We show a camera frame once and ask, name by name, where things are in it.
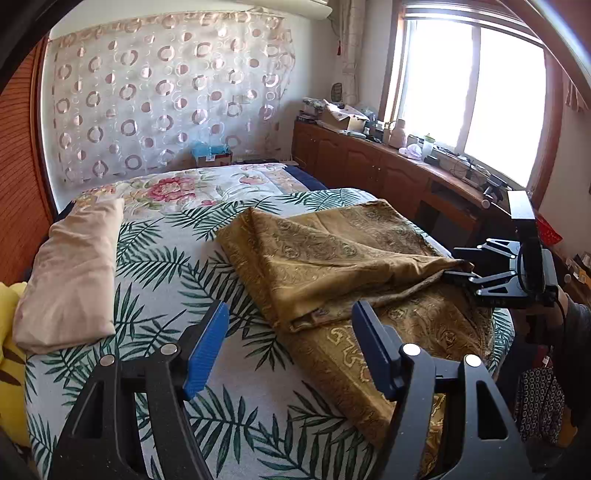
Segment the beige pillow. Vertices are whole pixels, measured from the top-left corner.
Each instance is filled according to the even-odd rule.
[[[113,335],[115,254],[123,199],[70,213],[49,229],[14,314],[13,339],[47,353]]]

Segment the circle-patterned curtain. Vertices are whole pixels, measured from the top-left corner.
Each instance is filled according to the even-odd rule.
[[[121,20],[52,40],[54,135],[66,183],[175,170],[195,142],[235,160],[273,157],[295,63],[285,19],[183,12]]]

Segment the red bag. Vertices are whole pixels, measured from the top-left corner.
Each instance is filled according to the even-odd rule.
[[[556,245],[558,242],[562,240],[562,237],[556,233],[556,231],[550,226],[546,219],[542,217],[539,213],[535,220],[538,224],[540,240],[542,240],[542,243],[544,245],[546,245],[547,247],[551,247],[552,245]]]

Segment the air conditioner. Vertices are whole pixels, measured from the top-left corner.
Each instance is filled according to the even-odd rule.
[[[312,20],[323,20],[330,15],[332,8],[325,0],[238,0],[248,5],[271,8],[290,14],[301,15]]]

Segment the cabinet door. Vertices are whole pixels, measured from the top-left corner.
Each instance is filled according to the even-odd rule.
[[[346,139],[347,163],[345,186],[365,190],[374,195],[378,192],[378,168],[381,153],[363,141]]]
[[[291,155],[298,162],[302,170],[314,175],[316,166],[317,139],[314,137],[314,127],[302,122],[295,122],[294,136],[291,141]]]
[[[393,155],[382,158],[378,173],[382,180],[379,197],[387,200],[401,215],[413,220],[421,194],[427,187],[427,173],[410,161]]]
[[[319,132],[318,136],[314,177],[330,189],[345,186],[347,155],[340,137],[341,135],[330,131]]]

